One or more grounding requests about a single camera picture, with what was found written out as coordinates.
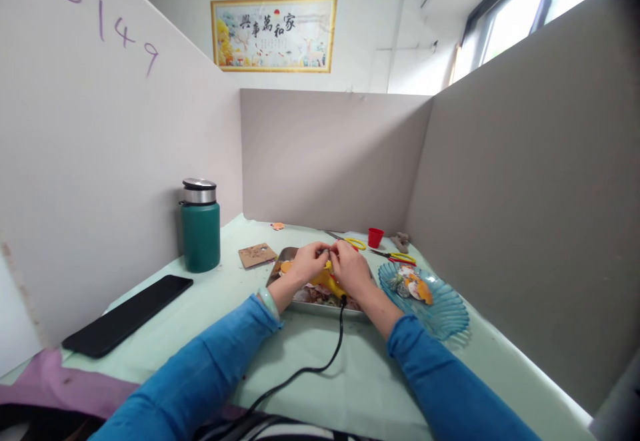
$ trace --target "hand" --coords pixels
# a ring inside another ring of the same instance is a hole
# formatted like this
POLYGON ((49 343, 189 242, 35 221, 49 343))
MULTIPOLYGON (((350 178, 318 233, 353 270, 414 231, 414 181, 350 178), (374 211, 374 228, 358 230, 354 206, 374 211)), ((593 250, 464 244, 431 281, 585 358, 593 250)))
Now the hand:
POLYGON ((333 244, 331 264, 338 283, 356 302, 360 303, 372 288, 377 288, 369 274, 367 260, 348 242, 338 240, 333 244))
POLYGON ((298 249, 293 259, 291 269, 287 273, 287 278, 295 280, 301 288, 314 279, 324 269, 329 260, 329 249, 327 243, 316 241, 298 249))

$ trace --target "small red cup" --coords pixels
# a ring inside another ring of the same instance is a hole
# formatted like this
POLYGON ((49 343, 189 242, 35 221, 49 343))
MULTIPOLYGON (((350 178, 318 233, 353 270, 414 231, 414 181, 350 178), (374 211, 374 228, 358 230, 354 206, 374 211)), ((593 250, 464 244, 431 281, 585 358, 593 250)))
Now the small red cup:
POLYGON ((380 246, 380 242, 382 241, 382 237, 385 235, 385 232, 379 230, 378 228, 369 228, 369 246, 371 248, 377 248, 380 246))

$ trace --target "scissors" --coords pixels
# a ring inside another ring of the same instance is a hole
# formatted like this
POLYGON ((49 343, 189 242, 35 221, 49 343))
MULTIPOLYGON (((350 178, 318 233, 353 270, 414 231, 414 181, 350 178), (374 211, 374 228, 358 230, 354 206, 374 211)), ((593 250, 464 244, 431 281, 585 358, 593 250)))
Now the scissors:
POLYGON ((343 238, 342 236, 338 236, 337 234, 333 234, 331 231, 326 231, 326 230, 325 230, 325 233, 330 234, 336 239, 341 239, 342 241, 348 242, 351 246, 353 246, 357 250, 364 251, 365 249, 367 249, 366 244, 364 244, 362 241, 357 240, 355 238, 343 238))
POLYGON ((400 262, 404 264, 410 264, 411 266, 415 266, 415 258, 413 256, 409 256, 408 254, 403 253, 383 253, 382 251, 372 250, 369 248, 369 251, 375 254, 379 254, 380 256, 384 256, 391 262, 400 262))

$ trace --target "blue sleeve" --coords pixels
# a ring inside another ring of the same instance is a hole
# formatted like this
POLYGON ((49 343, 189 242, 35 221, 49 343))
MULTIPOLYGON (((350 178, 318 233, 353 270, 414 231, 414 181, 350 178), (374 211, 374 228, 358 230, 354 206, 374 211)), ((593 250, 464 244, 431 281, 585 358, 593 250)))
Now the blue sleeve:
POLYGON ((539 441, 502 399, 427 333, 414 315, 396 322, 387 350, 400 364, 438 441, 539 441))
POLYGON ((91 439, 190 440, 221 411, 262 342, 280 327, 252 294, 170 358, 91 439))

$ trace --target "yellow hot glue gun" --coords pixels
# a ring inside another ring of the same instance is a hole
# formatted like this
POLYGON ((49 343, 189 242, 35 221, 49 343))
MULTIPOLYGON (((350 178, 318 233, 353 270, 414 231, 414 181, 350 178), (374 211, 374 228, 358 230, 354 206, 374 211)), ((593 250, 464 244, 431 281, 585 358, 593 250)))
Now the yellow hot glue gun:
POLYGON ((311 280, 311 284, 313 286, 322 284, 326 289, 335 294, 339 300, 341 300, 342 296, 348 296, 347 292, 340 287, 340 284, 338 284, 338 282, 333 278, 332 274, 333 266, 331 266, 331 261, 327 261, 325 268, 320 272, 320 274, 311 280))

